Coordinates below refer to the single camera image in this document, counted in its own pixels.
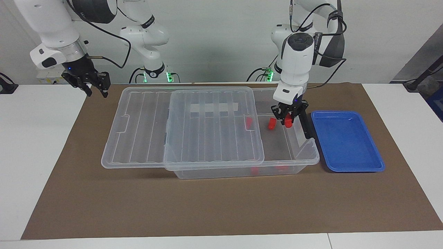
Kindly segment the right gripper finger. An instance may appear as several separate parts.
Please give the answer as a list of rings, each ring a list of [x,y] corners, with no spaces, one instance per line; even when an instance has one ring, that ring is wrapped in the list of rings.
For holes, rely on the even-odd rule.
[[[82,80],[81,77],[72,76],[68,72],[63,72],[62,77],[74,88],[81,89],[88,97],[92,96],[92,90]]]
[[[107,98],[109,95],[108,90],[111,86],[109,73],[97,72],[94,80],[94,86],[101,92],[103,98]]]

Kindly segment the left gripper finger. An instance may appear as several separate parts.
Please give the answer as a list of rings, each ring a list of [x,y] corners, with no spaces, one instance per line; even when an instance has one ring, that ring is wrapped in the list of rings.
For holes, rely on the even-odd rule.
[[[281,107],[281,104],[277,104],[277,105],[272,105],[271,110],[276,120],[279,120],[281,125],[283,126],[285,120],[285,109]]]
[[[296,100],[292,106],[292,121],[294,121],[296,117],[299,117],[301,123],[307,123],[306,109],[309,106],[308,102],[306,100]]]

